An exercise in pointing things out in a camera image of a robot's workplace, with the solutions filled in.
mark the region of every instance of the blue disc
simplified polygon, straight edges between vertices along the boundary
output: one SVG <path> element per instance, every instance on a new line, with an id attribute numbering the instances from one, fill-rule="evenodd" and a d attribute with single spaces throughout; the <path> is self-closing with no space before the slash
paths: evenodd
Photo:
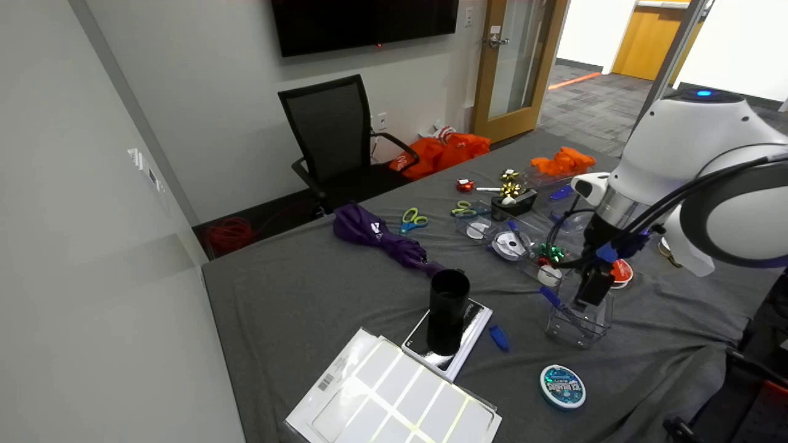
<path id="1" fill-rule="evenodd" d="M 544 367 L 539 373 L 539 386 L 541 393 L 561 409 L 578 409 L 587 400 L 587 384 L 578 373 L 561 363 Z"/>

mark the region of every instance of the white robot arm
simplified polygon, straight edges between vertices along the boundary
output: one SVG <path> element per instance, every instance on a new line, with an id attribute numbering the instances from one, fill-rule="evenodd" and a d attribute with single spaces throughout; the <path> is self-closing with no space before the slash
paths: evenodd
<path id="1" fill-rule="evenodd" d="M 734 94 L 686 88 L 657 100 L 618 167 L 581 175 L 574 190 L 598 202 L 576 263 L 583 303 L 595 304 L 611 288 L 611 251 L 632 256 L 636 235 L 668 213 L 673 258 L 698 276 L 715 271 L 711 258 L 788 266 L 788 137 Z"/>

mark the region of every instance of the black cylinder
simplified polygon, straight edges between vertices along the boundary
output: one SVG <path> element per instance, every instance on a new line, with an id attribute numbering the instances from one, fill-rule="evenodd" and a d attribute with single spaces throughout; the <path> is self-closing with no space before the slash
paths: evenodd
<path id="1" fill-rule="evenodd" d="M 471 280 L 464 271 L 443 267 L 432 280 L 427 344 L 435 354 L 455 354 L 464 340 Z"/>

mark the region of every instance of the gray tablecloth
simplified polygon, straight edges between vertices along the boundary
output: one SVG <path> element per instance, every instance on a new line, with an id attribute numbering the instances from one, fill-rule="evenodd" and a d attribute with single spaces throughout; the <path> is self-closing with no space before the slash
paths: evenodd
<path id="1" fill-rule="evenodd" d="M 467 242 L 448 208 L 464 197 L 454 190 L 457 176 L 494 184 L 501 169 L 525 169 L 530 158 L 558 148 L 558 137 L 534 132 L 361 207 L 396 228 L 398 213 L 417 203 L 432 223 L 412 238 L 432 260 L 464 267 L 471 296 L 507 333 L 510 354 L 483 338 L 455 378 L 497 405 L 494 440 L 666 440 L 666 416 L 693 419 L 718 389 L 725 347 L 742 338 L 775 272 L 718 263 L 715 276 L 694 277 L 647 245 L 631 260 L 636 280 L 609 297 L 611 330 L 595 347 L 549 340 L 551 307 L 537 280 Z M 323 217 L 205 266 L 248 443 L 300 440 L 286 416 L 354 330 L 401 341 L 427 309 L 423 272 L 336 238 L 331 223 Z M 578 411 L 558 411 L 541 395 L 537 373 L 553 362 L 583 377 L 588 400 Z"/>

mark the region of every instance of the purple cloth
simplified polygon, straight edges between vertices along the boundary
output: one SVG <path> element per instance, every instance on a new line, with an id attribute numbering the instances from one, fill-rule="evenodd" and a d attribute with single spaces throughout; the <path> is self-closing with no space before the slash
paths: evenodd
<path id="1" fill-rule="evenodd" d="M 433 276 L 443 267 L 439 263 L 427 260 L 427 251 L 418 242 L 392 234 L 386 222 L 381 222 L 380 217 L 375 217 L 354 202 L 336 211 L 336 235 L 349 244 L 381 248 L 404 267 L 418 267 L 427 276 Z"/>

